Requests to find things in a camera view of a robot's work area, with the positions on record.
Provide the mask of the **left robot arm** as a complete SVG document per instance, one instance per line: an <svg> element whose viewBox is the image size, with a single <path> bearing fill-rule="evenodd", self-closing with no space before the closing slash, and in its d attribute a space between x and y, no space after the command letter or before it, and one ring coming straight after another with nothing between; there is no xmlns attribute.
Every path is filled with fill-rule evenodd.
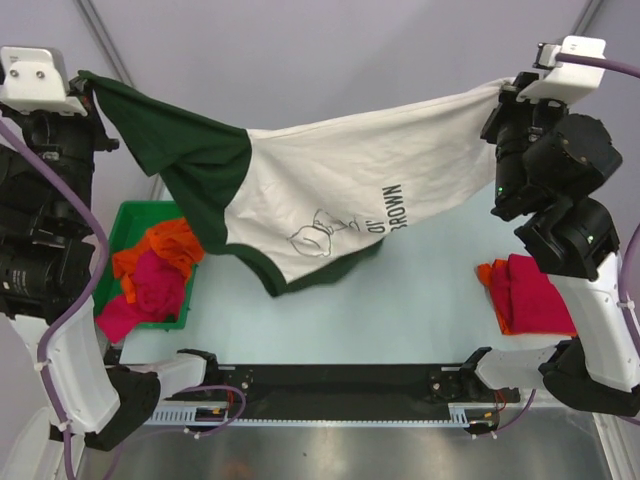
<svg viewBox="0 0 640 480"><path fill-rule="evenodd" d="M49 398L61 441L79 435L111 451L142 426L158 403L190 391L214 397L221 387L215 355L183 349L154 364L106 365L98 345L92 293L93 246L102 228L91 215L94 156L119 146L106 134L81 78L65 96L74 111L1 106L20 134L1 148L1 311L26 341Z"/></svg>

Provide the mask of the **white and green t-shirt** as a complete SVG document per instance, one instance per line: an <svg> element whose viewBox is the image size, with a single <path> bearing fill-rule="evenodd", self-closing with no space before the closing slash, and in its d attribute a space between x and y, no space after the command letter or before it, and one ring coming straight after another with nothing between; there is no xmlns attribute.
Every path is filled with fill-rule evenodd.
<svg viewBox="0 0 640 480"><path fill-rule="evenodd" d="M506 80L276 130L224 124L81 73L138 166L159 176L202 248L272 296L338 281L389 234L495 177L481 130Z"/></svg>

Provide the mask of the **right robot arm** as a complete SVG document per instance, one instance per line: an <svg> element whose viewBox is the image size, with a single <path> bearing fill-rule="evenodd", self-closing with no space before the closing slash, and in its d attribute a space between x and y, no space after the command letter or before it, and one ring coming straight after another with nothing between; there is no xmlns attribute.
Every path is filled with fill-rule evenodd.
<svg viewBox="0 0 640 480"><path fill-rule="evenodd" d="M633 417L639 337L619 295L613 219L592 198L622 157L602 122L572 113L559 94L527 98L538 80L522 72L506 83L481 137L496 149L493 214L505 221L526 217L516 235L560 293L576 333L538 350L478 349L461 388L473 401L503 388L544 389L579 411Z"/></svg>

